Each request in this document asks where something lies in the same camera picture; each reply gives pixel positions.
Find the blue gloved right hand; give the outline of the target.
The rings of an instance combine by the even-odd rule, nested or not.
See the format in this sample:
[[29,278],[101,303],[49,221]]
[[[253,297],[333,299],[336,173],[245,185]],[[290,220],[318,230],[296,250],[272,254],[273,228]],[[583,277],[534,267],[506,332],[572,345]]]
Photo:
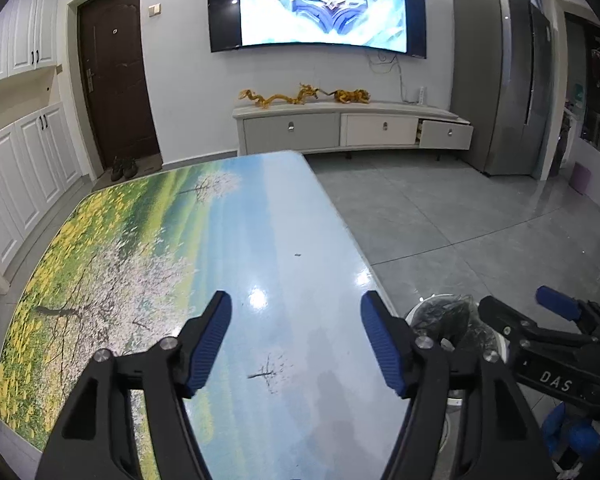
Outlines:
[[545,417],[541,434],[550,458],[562,470],[587,462],[600,448],[600,433],[592,419],[564,402]]

